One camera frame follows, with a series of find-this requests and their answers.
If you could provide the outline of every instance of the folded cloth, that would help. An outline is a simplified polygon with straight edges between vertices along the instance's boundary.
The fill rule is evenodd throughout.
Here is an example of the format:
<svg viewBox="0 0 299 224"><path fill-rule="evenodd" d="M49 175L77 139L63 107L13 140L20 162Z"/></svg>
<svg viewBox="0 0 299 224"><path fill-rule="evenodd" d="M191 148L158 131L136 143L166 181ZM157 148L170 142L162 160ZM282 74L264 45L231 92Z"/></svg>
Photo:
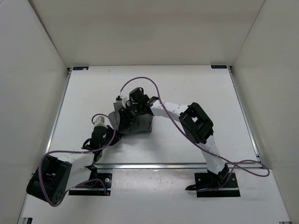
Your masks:
<svg viewBox="0 0 299 224"><path fill-rule="evenodd" d="M120 115L118 110L123 107L122 102L113 103L114 111L111 112L108 117L113 122L113 126L118 130L118 126L120 123ZM120 133L122 134L130 134L130 133L139 133L139 132L151 132L152 130L152 121L153 116L149 114L140 115L138 118L126 129L122 130Z"/></svg>

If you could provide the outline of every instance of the purple cable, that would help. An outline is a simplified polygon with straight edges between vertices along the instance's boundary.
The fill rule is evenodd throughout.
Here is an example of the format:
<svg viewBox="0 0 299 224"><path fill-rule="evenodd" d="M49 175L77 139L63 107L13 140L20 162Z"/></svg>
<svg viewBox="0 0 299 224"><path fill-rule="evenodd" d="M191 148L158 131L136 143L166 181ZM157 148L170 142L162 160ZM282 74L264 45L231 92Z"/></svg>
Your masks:
<svg viewBox="0 0 299 224"><path fill-rule="evenodd" d="M93 116L93 118L94 118L95 116L104 116L104 117L106 117L106 118L109 119L109 117L108 117L107 115L102 114L102 113L97 113L97 114L95 114L95 115ZM50 155L50 154L52 154L52 153L86 154L86 153L95 153L95 152L97 152L97 151L104 150L105 148L107 148L107 147L111 144L111 142L113 141L113 139L114 139L114 137L115 137L115 134L116 134L116 129L114 129L113 136L112 136L111 140L109 141L109 143L108 143L107 145L105 145L104 147L102 147L102 148L98 148L98 149L91 150L91 151L65 151L65 150L56 150L56 151L48 152L48 153L46 153L45 155L42 156L42 158L41 158L41 160L40 160L40 162L39 162L39 166L38 166L38 179L39 179L39 183L40 183L40 185L41 185L41 189L42 189L43 195L45 196L45 199L46 199L46 201L49 203L49 205L51 205L52 207L57 207L58 205L60 205L61 202L63 201L63 199L64 199L64 197L65 197L67 191L64 193L64 195L62 196L62 199L61 199L58 203L54 204L54 203L50 200L50 198L49 198L49 196L48 196L48 194L47 194L47 192L46 192L44 183L43 183L42 164L43 164L43 160L44 160L44 158L45 158L47 155ZM106 194L105 185L104 185L103 181L101 181L100 179L92 179L92 180L88 180L88 181L82 182L82 183L80 183L80 184L88 183L88 182L95 181L95 180L101 182L101 184L103 185L103 188L104 188L104 193Z"/></svg>
<svg viewBox="0 0 299 224"><path fill-rule="evenodd" d="M159 91L159 89L158 89L158 86L157 86L157 84L156 84L152 79L150 79L150 78L148 78L148 77L135 77L135 78L132 78L132 79L130 79L129 81L127 81L127 82L123 85L123 87L122 87L121 90L120 90L120 94L119 94L119 95L121 95L122 90L125 88L125 86L126 86L128 83L132 82L133 80L136 80L136 79L142 79L142 78L143 78L143 79L147 79L147 80L149 80L149 81L151 81L151 82L153 83L153 85L154 85L155 88L156 88L156 91L157 91L158 98L159 98L159 101L160 101L161 106L162 106L163 109L165 110L165 112L166 112L166 114L168 115L168 117L170 118L170 120L173 122L174 126L181 132L181 134L182 134L183 136L185 136L185 137L188 139L187 135L186 135L186 134L181 130L181 128L177 125L176 121L172 118L172 116L169 114L169 112L167 111L166 107L164 106L164 104L163 104L163 102L162 102L162 99L161 99L161 96L160 96L160 91ZM222 186L220 186L219 188L215 188L215 189L205 189L205 190L199 190L199 191L219 190L219 189L222 188L225 184L227 184L229 178L231 177L231 175L232 175L232 173L233 173L233 171L234 171L234 169L235 169L236 167L238 167L238 168L241 169L241 170L246 171L247 173L250 173L250 174L252 174L252 175L259 176L259 177L268 177L268 176L270 175L270 170L269 170L269 168L267 168L264 164L262 164L262 163L259 162L259 161L255 161L255 160L242 160L242 161L240 161L240 162L232 162L232 161L230 161L230 160L228 160L228 159L226 159L226 158L224 158L224 157L222 157L222 156L220 156L220 155L216 155L216 154L213 154L213 153L211 153L211 152L205 150L203 147L197 145L196 143L192 142L191 140L189 140L189 141L190 141L193 145L195 145L197 148L199 148L200 150L202 150L203 152L208 153L208 154L210 154L210 155L212 155L212 156L218 157L218 158L220 158L220 159L223 159L223 160L226 161L227 163L230 163L230 164L234 165L233 168L231 169L230 173L229 173L229 176L228 176L226 182L225 182ZM248 170L248 169L246 169L246 168L243 168L243 167L240 167L240 166L238 165L238 164L240 164L240 163L244 163L244 162L254 162L254 163L260 164L263 168L265 168L265 169L268 171L268 173L265 174L265 175L256 174L256 173L253 173L253 172L251 172L250 170Z"/></svg>

